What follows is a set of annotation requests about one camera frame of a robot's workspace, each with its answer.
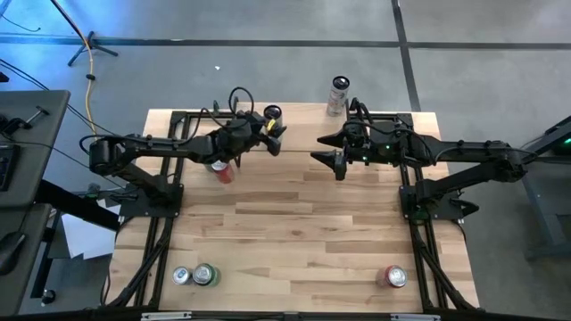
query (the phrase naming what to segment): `gray floor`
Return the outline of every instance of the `gray floor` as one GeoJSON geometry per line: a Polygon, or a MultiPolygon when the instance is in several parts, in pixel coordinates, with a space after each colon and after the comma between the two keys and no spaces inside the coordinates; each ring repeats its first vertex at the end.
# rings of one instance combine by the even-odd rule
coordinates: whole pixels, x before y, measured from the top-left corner
{"type": "MultiPolygon", "coordinates": [[[[62,5],[83,30],[93,29],[105,37],[397,39],[390,0],[109,0],[97,4],[76,0],[62,1],[62,5]]],[[[409,41],[571,41],[571,2],[564,0],[401,0],[401,8],[409,41]]],[[[44,35],[72,35],[46,1],[13,0],[5,15],[28,28],[41,27],[38,33],[44,35]]],[[[2,32],[21,30],[0,20],[2,32]]],[[[65,65],[76,49],[74,45],[0,44],[0,58],[52,89],[70,90],[70,103],[83,111],[87,56],[82,55],[72,68],[65,65]]],[[[370,109],[410,111],[397,48],[112,49],[120,56],[95,54],[92,109],[96,122],[121,134],[140,132],[150,108],[209,106],[213,99],[224,102],[233,86],[246,86],[257,101],[324,102],[330,79],[337,74],[350,78],[350,94],[370,109]],[[128,117],[118,117],[116,110],[128,117]]],[[[443,139],[501,139],[519,146],[571,113],[567,99],[571,51],[416,49],[410,56],[422,111],[437,113],[443,139]]],[[[21,89],[34,87],[17,78],[0,86],[0,90],[21,89]]],[[[87,134],[88,128],[68,114],[56,146],[87,161],[77,146],[78,138],[87,134]]],[[[55,153],[46,178],[71,190],[84,189],[88,182],[111,187],[55,153]]],[[[542,243],[523,186],[480,185],[468,189],[464,198],[481,205],[478,213],[467,218],[466,230],[482,307],[571,318],[569,260],[530,263],[523,257],[525,250],[542,243]]],[[[107,261],[58,263],[49,282],[61,296],[43,309],[29,300],[22,312],[93,307],[107,261]]]]}

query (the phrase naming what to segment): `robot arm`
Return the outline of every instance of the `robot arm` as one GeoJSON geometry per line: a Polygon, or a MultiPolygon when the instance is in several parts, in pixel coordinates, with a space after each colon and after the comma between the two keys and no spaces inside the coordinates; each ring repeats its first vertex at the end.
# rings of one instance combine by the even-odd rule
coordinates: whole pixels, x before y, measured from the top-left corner
{"type": "Polygon", "coordinates": [[[116,176],[145,191],[152,204],[165,204],[175,198],[177,186],[165,176],[152,176],[132,161],[143,156],[188,158],[212,164],[229,162],[252,147],[264,143],[268,152],[277,156],[281,143],[278,138],[286,131],[273,119],[257,112],[238,112],[235,119],[205,136],[172,140],[152,136],[103,136],[89,145],[89,168],[101,176],[116,176]]]}
{"type": "Polygon", "coordinates": [[[401,197],[406,199],[406,204],[403,205],[412,209],[439,202],[447,193],[456,193],[462,188],[490,180],[518,181],[526,173],[526,163],[534,159],[529,152],[524,155],[525,151],[511,148],[501,141],[440,141],[415,133],[410,124],[401,120],[366,123],[350,119],[337,133],[322,136],[318,142],[342,148],[341,151],[311,153],[314,159],[335,172],[337,180],[345,178],[347,163],[354,161],[364,162],[365,165],[380,163],[412,168],[435,165],[437,161],[479,163],[439,180],[422,179],[415,186],[404,186],[401,193],[405,195],[401,197]]]}

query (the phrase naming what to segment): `metal stand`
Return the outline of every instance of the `metal stand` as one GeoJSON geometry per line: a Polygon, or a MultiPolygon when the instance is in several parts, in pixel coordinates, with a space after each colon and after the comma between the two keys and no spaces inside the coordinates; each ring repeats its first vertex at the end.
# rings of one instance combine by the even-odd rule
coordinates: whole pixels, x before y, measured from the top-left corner
{"type": "MultiPolygon", "coordinates": [[[[52,4],[55,6],[55,8],[57,9],[57,11],[59,11],[63,18],[70,24],[70,26],[73,28],[73,30],[75,31],[76,34],[78,34],[78,37],[81,37],[81,32],[79,31],[79,29],[76,27],[76,25],[71,21],[70,17],[67,15],[67,13],[62,9],[62,7],[60,6],[60,4],[57,3],[56,0],[50,0],[52,2],[52,4]]],[[[109,50],[107,48],[104,48],[98,44],[95,43],[94,40],[94,35],[95,32],[93,31],[89,31],[89,34],[87,35],[86,41],[87,44],[89,45],[90,49],[99,49],[104,53],[110,54],[112,56],[117,57],[119,54],[115,53],[113,50],[109,50]]],[[[78,59],[79,55],[81,53],[83,53],[83,51],[86,49],[86,45],[83,44],[79,50],[73,55],[73,57],[71,57],[70,61],[68,62],[68,66],[71,67],[71,65],[73,64],[73,62],[78,59]]]]}
{"type": "MultiPolygon", "coordinates": [[[[93,32],[93,31],[89,31],[89,35],[87,35],[86,40],[87,40],[87,43],[89,44],[89,48],[91,48],[91,49],[99,49],[99,50],[101,50],[102,52],[107,53],[107,54],[110,54],[110,55],[113,55],[113,56],[115,56],[115,57],[117,57],[117,56],[119,55],[118,53],[115,53],[113,50],[109,50],[109,49],[107,49],[107,48],[105,48],[105,47],[102,47],[102,46],[100,46],[100,45],[95,44],[95,43],[94,43],[95,40],[93,39],[94,35],[95,35],[95,32],[93,32]]],[[[78,59],[79,55],[80,55],[81,53],[83,53],[85,49],[86,49],[86,45],[84,44],[84,45],[82,45],[82,46],[78,49],[78,51],[77,51],[77,52],[73,55],[73,57],[71,57],[71,59],[68,61],[68,66],[71,67],[71,65],[73,64],[73,62],[74,62],[76,59],[78,59]]]]}

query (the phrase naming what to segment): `wood plank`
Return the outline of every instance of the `wood plank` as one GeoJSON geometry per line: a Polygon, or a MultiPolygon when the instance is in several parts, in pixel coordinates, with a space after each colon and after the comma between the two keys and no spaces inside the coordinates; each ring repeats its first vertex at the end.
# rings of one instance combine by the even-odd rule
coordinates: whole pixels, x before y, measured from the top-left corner
{"type": "MultiPolygon", "coordinates": [[[[266,105],[256,103],[256,109],[266,105]]],[[[397,194],[400,172],[389,165],[355,163],[344,181],[335,181],[333,172],[308,152],[332,150],[315,139],[336,132],[344,118],[325,117],[321,103],[279,105],[288,129],[278,157],[260,152],[263,147],[245,153],[240,169],[231,165],[235,180],[229,185],[218,182],[204,165],[184,162],[185,192],[170,240],[160,308],[420,311],[410,229],[397,194]],[[220,269],[216,287],[172,283],[174,268],[202,262],[220,269]],[[408,272],[404,288],[375,285],[377,271],[389,265],[408,272]]],[[[171,112],[149,111],[145,133],[165,136],[171,112]]],[[[418,132],[439,136],[433,113],[412,117],[418,132]]],[[[198,133],[213,129],[212,121],[203,119],[198,133]]],[[[156,174],[161,159],[141,158],[137,165],[156,174]]],[[[446,176],[448,168],[439,163],[423,173],[437,179],[446,176]]],[[[139,267],[148,226],[148,218],[135,218],[119,234],[108,301],[139,267]]],[[[435,221],[434,233],[443,270],[467,300],[477,304],[460,230],[451,222],[435,221]]],[[[429,270],[426,274],[435,301],[433,277],[429,270]]]]}

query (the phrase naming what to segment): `wooden table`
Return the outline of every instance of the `wooden table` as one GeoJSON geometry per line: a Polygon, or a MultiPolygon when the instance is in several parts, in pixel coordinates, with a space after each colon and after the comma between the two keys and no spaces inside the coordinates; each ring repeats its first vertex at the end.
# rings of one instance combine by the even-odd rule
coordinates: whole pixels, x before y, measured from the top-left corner
{"type": "MultiPolygon", "coordinates": [[[[267,105],[256,103],[256,110],[267,105]]],[[[327,117],[323,103],[278,105],[288,126],[279,156],[245,153],[230,185],[219,183],[204,165],[185,162],[183,206],[170,242],[160,308],[421,311],[410,231],[398,203],[400,172],[388,165],[356,163],[348,167],[344,181],[336,182],[334,173],[309,152],[332,150],[316,138],[339,130],[344,117],[327,117]],[[220,269],[218,286],[173,284],[174,268],[193,268],[201,262],[220,269]],[[392,264],[408,271],[408,284],[398,290],[378,288],[375,274],[392,264]]],[[[166,136],[171,112],[150,110],[145,134],[166,136]]],[[[440,137],[434,113],[412,115],[417,132],[440,137]]],[[[203,119],[199,134],[214,128],[211,120],[203,119]]],[[[161,159],[139,159],[137,165],[155,174],[161,159]]],[[[441,163],[425,168],[424,174],[444,177],[448,169],[441,163]]],[[[121,231],[108,300],[139,267],[148,225],[148,218],[135,218],[121,231]]],[[[435,221],[434,232],[443,270],[477,305],[462,233],[447,221],[435,221]]],[[[434,279],[428,267],[426,271],[436,302],[434,279]]],[[[149,281],[153,279],[154,270],[149,281]]],[[[152,284],[147,285],[145,300],[152,284]]]]}

